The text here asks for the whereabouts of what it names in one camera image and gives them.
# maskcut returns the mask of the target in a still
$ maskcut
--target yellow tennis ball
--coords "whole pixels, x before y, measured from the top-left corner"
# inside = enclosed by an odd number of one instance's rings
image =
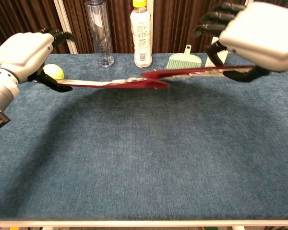
[[[43,67],[43,70],[45,74],[56,80],[64,79],[64,72],[60,66],[57,66],[55,64],[47,64]]]

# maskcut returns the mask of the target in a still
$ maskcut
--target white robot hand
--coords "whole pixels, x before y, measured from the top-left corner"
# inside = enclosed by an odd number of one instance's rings
[[[265,2],[253,2],[247,7],[222,3],[205,15],[192,35],[213,35],[207,54],[216,66],[223,66],[217,56],[228,50],[253,62],[256,66],[248,73],[225,71],[233,80],[250,82],[271,71],[288,70],[288,9]]]
[[[43,71],[53,48],[75,37],[59,30],[42,29],[38,33],[18,33],[0,46],[0,128],[10,120],[4,110],[17,97],[20,83],[36,80],[58,92],[72,87],[58,84]]]

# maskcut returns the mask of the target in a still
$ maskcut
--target blue table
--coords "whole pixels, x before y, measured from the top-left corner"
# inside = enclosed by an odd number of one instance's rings
[[[144,71],[131,54],[108,69],[92,54],[47,63],[82,80]],[[0,130],[0,221],[288,220],[288,72],[162,90],[19,88]]]

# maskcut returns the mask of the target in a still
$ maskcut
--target yellow bottle cap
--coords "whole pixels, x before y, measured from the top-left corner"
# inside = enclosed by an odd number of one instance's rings
[[[133,7],[140,8],[147,5],[147,0],[132,0]]]

